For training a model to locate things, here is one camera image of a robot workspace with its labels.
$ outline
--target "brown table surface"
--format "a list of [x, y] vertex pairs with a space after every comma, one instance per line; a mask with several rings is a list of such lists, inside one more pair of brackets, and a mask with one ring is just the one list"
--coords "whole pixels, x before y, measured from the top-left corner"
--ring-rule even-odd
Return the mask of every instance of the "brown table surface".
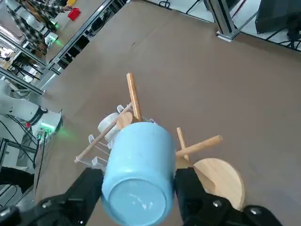
[[[215, 34], [214, 24], [146, 2], [124, 6], [43, 97], [44, 106], [63, 108], [65, 124], [46, 150], [36, 200], [65, 192], [83, 171], [75, 156], [100, 120], [129, 103], [126, 73], [133, 72], [143, 115], [176, 140], [178, 126], [186, 145], [223, 135], [193, 162], [230, 162], [248, 204], [299, 225], [301, 55], [245, 34], [231, 43]], [[115, 224], [98, 203], [88, 225]], [[181, 225], [177, 207], [163, 225]]]
[[104, 3], [105, 0], [77, 0], [72, 7], [79, 8], [81, 13], [75, 21], [72, 21], [69, 12], [60, 13], [55, 21], [58, 22], [59, 28], [56, 32], [58, 40], [53, 43], [46, 55], [46, 62], [49, 63], [75, 35], [82, 25], [90, 16]]

